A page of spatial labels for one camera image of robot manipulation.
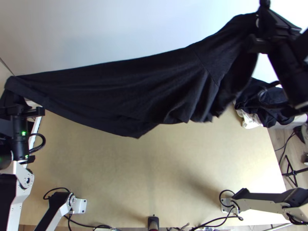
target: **beige tabletop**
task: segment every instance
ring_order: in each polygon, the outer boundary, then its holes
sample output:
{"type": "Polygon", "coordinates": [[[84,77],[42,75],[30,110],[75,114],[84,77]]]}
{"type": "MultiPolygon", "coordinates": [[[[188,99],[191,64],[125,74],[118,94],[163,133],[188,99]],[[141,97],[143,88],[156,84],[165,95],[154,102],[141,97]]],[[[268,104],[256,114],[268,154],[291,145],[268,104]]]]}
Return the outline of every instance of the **beige tabletop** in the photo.
{"type": "MultiPolygon", "coordinates": [[[[218,195],[243,187],[281,193],[285,186],[265,128],[241,127],[232,108],[213,123],[159,125],[140,139],[116,136],[46,112],[39,129],[44,149],[28,167],[35,174],[23,204],[21,224],[37,225],[48,208],[44,193],[67,187],[88,200],[84,224],[146,227],[157,215],[161,227],[192,226],[222,217],[218,195]]],[[[241,213],[226,225],[286,223],[282,215],[241,213]]],[[[66,225],[63,218],[61,225],[66,225]]]]}

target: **cable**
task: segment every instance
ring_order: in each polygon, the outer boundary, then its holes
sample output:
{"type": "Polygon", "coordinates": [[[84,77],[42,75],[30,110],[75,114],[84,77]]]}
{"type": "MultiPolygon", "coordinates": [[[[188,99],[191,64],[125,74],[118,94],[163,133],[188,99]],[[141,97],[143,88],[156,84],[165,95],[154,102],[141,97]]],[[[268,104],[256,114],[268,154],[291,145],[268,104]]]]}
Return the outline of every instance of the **cable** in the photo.
{"type": "Polygon", "coordinates": [[[275,149],[274,151],[276,152],[276,151],[283,149],[285,147],[285,145],[286,145],[286,143],[281,148],[275,149]]]}
{"type": "Polygon", "coordinates": [[[69,191],[67,188],[65,188],[65,187],[54,188],[54,189],[49,190],[47,193],[45,193],[45,195],[43,196],[43,200],[48,200],[49,197],[46,197],[47,194],[50,193],[50,192],[52,192],[52,191],[58,190],[58,189],[64,189],[64,190],[66,190],[67,192],[70,193],[70,191],[69,191]]]}
{"type": "Polygon", "coordinates": [[[294,132],[293,132],[293,133],[289,136],[289,138],[286,140],[286,143],[285,143],[284,148],[283,148],[283,152],[282,152],[282,154],[281,154],[281,156],[280,156],[280,158],[279,158],[279,162],[278,162],[279,165],[281,164],[283,155],[284,155],[285,152],[286,152],[286,145],[288,144],[288,141],[289,141],[293,136],[295,136],[295,133],[294,133],[294,132]]]}
{"type": "Polygon", "coordinates": [[[222,225],[227,221],[228,218],[238,218],[240,221],[243,221],[244,219],[243,219],[242,217],[238,216],[238,215],[230,216],[230,214],[231,214],[231,212],[232,212],[232,210],[233,210],[234,208],[235,208],[235,206],[233,206],[233,208],[230,210],[230,212],[228,213],[227,216],[222,217],[222,218],[216,218],[216,219],[211,220],[211,221],[209,221],[209,222],[207,222],[207,223],[204,223],[204,224],[202,224],[202,225],[199,225],[199,226],[197,226],[197,227],[194,227],[194,228],[191,229],[191,231],[194,231],[194,230],[196,230],[196,229],[203,228],[203,227],[213,227],[213,228],[215,228],[215,227],[222,226],[222,225]],[[221,220],[221,219],[224,219],[224,221],[223,221],[221,224],[219,224],[219,225],[215,225],[215,226],[208,226],[208,225],[207,225],[207,224],[210,224],[210,223],[212,223],[212,222],[214,222],[214,221],[218,221],[218,220],[221,220]]]}
{"type": "Polygon", "coordinates": [[[70,218],[72,217],[72,214],[70,214],[69,219],[67,220],[67,227],[69,228],[69,231],[72,231],[70,228],[70,218]]]}
{"type": "Polygon", "coordinates": [[[30,136],[39,136],[39,137],[41,137],[41,139],[42,139],[42,143],[41,143],[40,145],[38,145],[38,146],[36,146],[36,147],[34,147],[34,148],[32,148],[32,149],[29,150],[29,153],[32,154],[32,153],[34,153],[34,152],[37,152],[38,150],[41,150],[41,149],[45,146],[45,144],[46,144],[46,138],[45,138],[45,136],[43,136],[43,135],[40,134],[40,133],[32,133],[32,134],[29,135],[29,137],[30,137],[30,136]]]}
{"type": "Polygon", "coordinates": [[[225,204],[222,203],[221,195],[222,195],[224,192],[231,192],[231,193],[233,193],[233,195],[235,195],[235,193],[234,193],[233,191],[231,191],[231,190],[226,189],[226,190],[222,191],[222,192],[219,194],[219,202],[220,202],[224,207],[231,208],[233,205],[225,205],[225,204]]]}
{"type": "Polygon", "coordinates": [[[112,230],[115,230],[115,231],[121,231],[120,229],[113,228],[113,227],[111,227],[111,226],[109,226],[109,225],[106,225],[106,224],[100,224],[100,225],[98,225],[98,226],[92,226],[92,225],[86,225],[86,224],[78,223],[78,222],[76,222],[76,221],[74,221],[74,220],[71,219],[71,214],[70,214],[69,217],[67,217],[67,216],[65,216],[65,215],[64,215],[63,217],[65,217],[67,220],[69,220],[70,222],[72,222],[72,223],[74,223],[74,224],[76,224],[76,225],[79,225],[79,226],[82,226],[82,227],[86,227],[86,228],[93,228],[93,231],[96,230],[96,229],[98,229],[98,228],[112,229],[112,230]]]}
{"type": "Polygon", "coordinates": [[[304,222],[304,221],[297,221],[294,219],[294,217],[290,214],[287,213],[287,216],[289,217],[289,220],[292,224],[295,225],[308,225],[308,222],[304,222]]]}

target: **white wall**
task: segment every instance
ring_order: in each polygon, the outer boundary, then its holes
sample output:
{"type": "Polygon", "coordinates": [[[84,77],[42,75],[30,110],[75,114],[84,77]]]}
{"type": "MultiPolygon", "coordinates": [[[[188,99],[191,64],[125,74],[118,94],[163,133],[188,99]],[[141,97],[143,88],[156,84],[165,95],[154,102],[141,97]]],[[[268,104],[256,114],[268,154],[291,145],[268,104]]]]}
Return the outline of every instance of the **white wall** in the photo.
{"type": "MultiPolygon", "coordinates": [[[[0,0],[0,57],[15,75],[130,59],[199,41],[259,0],[0,0]]],[[[306,28],[307,0],[272,0],[306,28]]],[[[255,75],[275,79],[267,59],[255,75]]]]}

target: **tripod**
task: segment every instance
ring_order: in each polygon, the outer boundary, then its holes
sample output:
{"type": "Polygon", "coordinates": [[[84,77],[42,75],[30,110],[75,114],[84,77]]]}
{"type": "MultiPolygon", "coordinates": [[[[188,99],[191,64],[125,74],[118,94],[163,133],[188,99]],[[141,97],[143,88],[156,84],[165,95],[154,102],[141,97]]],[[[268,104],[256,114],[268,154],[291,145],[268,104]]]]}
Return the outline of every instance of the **tripod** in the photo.
{"type": "Polygon", "coordinates": [[[289,160],[287,155],[286,155],[286,161],[288,162],[288,168],[287,168],[286,173],[283,173],[282,175],[288,177],[290,179],[290,181],[295,185],[295,187],[298,187],[297,180],[296,180],[296,175],[298,173],[307,172],[308,171],[308,167],[296,171],[296,170],[293,169],[293,167],[292,167],[292,165],[290,163],[290,160],[289,160]]]}

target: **black cloth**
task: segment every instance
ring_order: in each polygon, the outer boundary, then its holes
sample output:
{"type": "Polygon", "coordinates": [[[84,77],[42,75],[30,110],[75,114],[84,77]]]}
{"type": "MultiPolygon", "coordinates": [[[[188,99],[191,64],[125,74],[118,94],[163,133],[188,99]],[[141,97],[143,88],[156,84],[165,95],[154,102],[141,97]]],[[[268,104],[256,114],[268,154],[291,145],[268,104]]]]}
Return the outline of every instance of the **black cloth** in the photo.
{"type": "Polygon", "coordinates": [[[67,70],[11,76],[5,88],[75,122],[140,137],[158,124],[219,116],[248,83],[257,55],[243,48],[256,14],[235,16],[186,48],[67,70]]]}
{"type": "Polygon", "coordinates": [[[236,100],[234,108],[249,114],[257,114],[264,127],[272,127],[279,122],[287,125],[294,120],[290,117],[291,107],[268,109],[264,105],[274,105],[287,102],[287,98],[280,87],[267,89],[268,83],[251,78],[250,83],[236,100]]]}

